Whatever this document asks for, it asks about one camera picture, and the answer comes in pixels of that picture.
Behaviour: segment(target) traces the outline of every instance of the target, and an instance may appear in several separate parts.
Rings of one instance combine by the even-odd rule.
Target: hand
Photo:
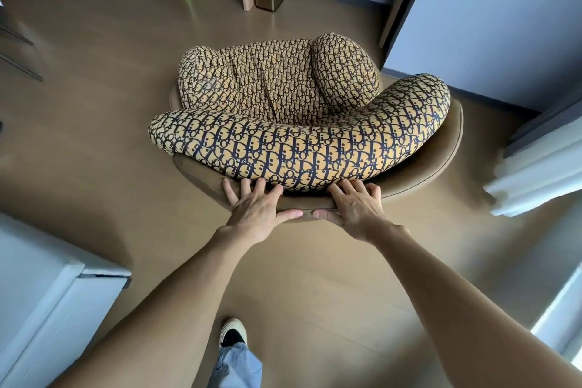
[[[259,178],[251,191],[251,180],[242,179],[239,199],[232,190],[230,181],[222,180],[222,188],[232,205],[232,215],[226,225],[234,227],[240,236],[252,244],[264,241],[281,222],[303,215],[303,211],[299,209],[277,213],[277,201],[283,194],[283,186],[278,184],[271,192],[265,193],[265,184],[265,179]]]
[[[359,179],[347,179],[328,187],[338,211],[317,209],[313,211],[316,219],[333,222],[360,241],[373,242],[378,231],[394,226],[382,208],[381,190],[375,184],[366,184]]]

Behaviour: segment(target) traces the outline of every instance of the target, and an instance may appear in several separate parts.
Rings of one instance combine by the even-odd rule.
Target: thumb
[[[289,209],[283,210],[277,213],[277,217],[275,219],[275,224],[278,226],[282,222],[289,221],[291,219],[299,218],[303,216],[303,211],[299,209]]]
[[[325,221],[329,221],[329,222],[332,222],[332,223],[334,223],[334,224],[336,224],[337,226],[340,226],[340,227],[343,224],[342,217],[339,216],[335,212],[330,212],[329,210],[317,209],[317,210],[314,210],[311,214],[313,215],[313,217],[315,219],[322,219],[322,220],[325,220]]]

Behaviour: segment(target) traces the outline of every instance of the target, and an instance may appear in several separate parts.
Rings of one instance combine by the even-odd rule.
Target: pant leg
[[[260,388],[263,364],[244,343],[220,350],[208,388]]]

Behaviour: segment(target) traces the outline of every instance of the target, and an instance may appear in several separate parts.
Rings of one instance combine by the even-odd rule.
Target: finger
[[[362,182],[361,179],[354,179],[350,183],[352,184],[353,188],[356,189],[358,192],[366,192],[366,186],[364,186],[364,183]]]
[[[229,201],[231,206],[234,206],[239,201],[239,197],[236,196],[235,191],[232,189],[230,185],[230,181],[227,178],[222,179],[222,188],[224,189],[224,193],[226,193],[226,198]]]
[[[266,181],[264,178],[259,178],[257,182],[255,182],[253,193],[255,195],[262,195],[263,193],[265,193],[265,183]]]
[[[278,226],[282,222],[286,222],[286,221],[289,221],[291,219],[299,218],[300,216],[303,216],[302,210],[299,210],[299,209],[283,210],[283,211],[277,213],[277,217],[275,219],[275,225]]]
[[[335,183],[329,185],[328,192],[331,193],[331,196],[336,204],[338,203],[338,200],[340,200],[343,196],[343,191]]]
[[[329,210],[316,209],[313,212],[311,212],[311,214],[315,219],[329,221],[340,227],[343,224],[342,217],[339,216],[337,213],[330,212]]]
[[[251,180],[243,178],[240,182],[240,197],[244,198],[249,193],[251,193]]]
[[[348,179],[343,179],[339,182],[339,186],[342,188],[343,193],[346,195],[350,193],[356,193],[356,189],[352,186],[352,183]]]
[[[368,189],[370,195],[372,195],[372,198],[374,198],[378,202],[382,201],[382,189],[380,188],[380,186],[368,183],[366,184],[366,189]]]
[[[277,184],[275,187],[273,187],[273,190],[271,192],[269,192],[269,196],[274,196],[277,200],[279,200],[279,197],[283,194],[283,186],[281,186],[280,184]]]

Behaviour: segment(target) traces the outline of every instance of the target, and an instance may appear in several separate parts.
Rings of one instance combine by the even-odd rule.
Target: person's right arm
[[[343,180],[329,191],[339,214],[315,210],[313,216],[340,225],[382,253],[455,388],[582,387],[582,373],[570,362],[416,243],[408,230],[390,222],[378,186]]]

